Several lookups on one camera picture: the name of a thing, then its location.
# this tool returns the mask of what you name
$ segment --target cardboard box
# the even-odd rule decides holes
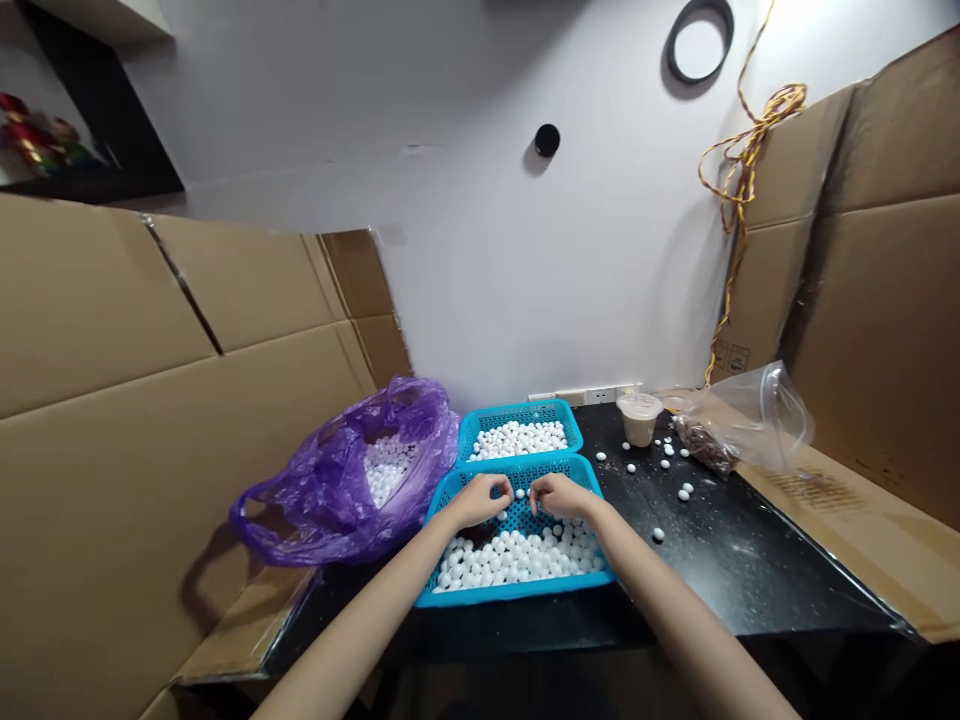
[[[958,78],[960,27],[770,134],[714,375],[784,359],[812,479],[741,474],[932,642],[960,639]]]
[[[720,331],[712,381],[777,358],[800,286],[821,188],[855,88],[848,87],[770,131],[757,162],[756,199],[746,207],[748,243]]]
[[[960,529],[960,28],[858,93],[785,348],[815,445]]]
[[[227,508],[410,371],[375,245],[331,262],[312,235],[0,213],[4,710],[128,719],[169,711],[181,666],[255,675],[310,573],[264,570]]]

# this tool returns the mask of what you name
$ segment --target yellow rope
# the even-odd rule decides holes
[[[747,53],[747,59],[743,63],[743,69],[740,71],[740,77],[737,80],[737,95],[740,96],[740,104],[750,119],[753,120],[753,127],[749,130],[744,130],[739,135],[733,135],[709,147],[703,155],[700,156],[700,165],[697,169],[700,175],[700,182],[703,183],[703,186],[715,195],[720,196],[720,218],[723,221],[723,231],[729,235],[736,230],[739,225],[742,233],[741,241],[737,245],[737,251],[733,258],[733,264],[730,266],[730,274],[727,276],[724,291],[723,316],[720,318],[717,330],[713,334],[713,341],[710,343],[710,365],[704,374],[707,386],[710,385],[710,376],[713,374],[714,365],[717,363],[717,340],[720,337],[720,331],[723,329],[723,326],[726,325],[727,320],[730,319],[730,298],[733,294],[733,286],[737,279],[737,273],[740,272],[740,263],[743,262],[743,256],[747,250],[747,226],[744,222],[743,212],[747,203],[752,202],[754,199],[753,182],[756,177],[754,164],[757,161],[757,155],[760,153],[760,148],[763,146],[763,141],[766,139],[770,129],[791,115],[797,115],[803,112],[807,99],[807,86],[803,83],[784,85],[770,97],[766,107],[763,108],[763,114],[757,117],[750,111],[750,107],[747,105],[747,99],[743,96],[743,76],[747,72],[747,67],[750,65],[750,60],[753,58],[753,53],[757,49],[757,44],[760,42],[763,31],[767,29],[767,23],[770,22],[770,17],[773,15],[773,8],[776,4],[776,0],[771,0],[770,9],[767,10],[767,17],[757,32],[757,38],[753,41],[750,52]],[[744,139],[746,139],[746,143],[744,143],[743,150],[741,150],[739,154],[731,154],[731,151]],[[707,179],[703,176],[703,161],[707,155],[721,147],[724,148],[723,157],[731,161],[733,165],[730,168],[730,172],[727,173],[723,185],[717,187],[707,182]],[[729,188],[734,181],[734,177],[737,175],[737,170],[740,171],[740,175],[736,183],[736,192],[731,193]]]

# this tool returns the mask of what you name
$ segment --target plastic lid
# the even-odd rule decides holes
[[[617,407],[634,420],[656,420],[663,412],[660,398],[646,393],[627,393],[617,398]]]

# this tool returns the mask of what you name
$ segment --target floor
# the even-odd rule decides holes
[[[411,669],[391,720],[700,720],[656,649]]]

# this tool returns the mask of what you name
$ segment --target white wall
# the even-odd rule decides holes
[[[380,228],[416,370],[460,409],[697,384],[728,247],[699,184],[744,127],[765,0],[699,98],[661,52],[686,0],[165,0],[176,48],[126,60],[189,192],[155,210]],[[952,0],[782,0],[747,82],[815,101],[960,20]],[[545,166],[536,128],[563,141]]]

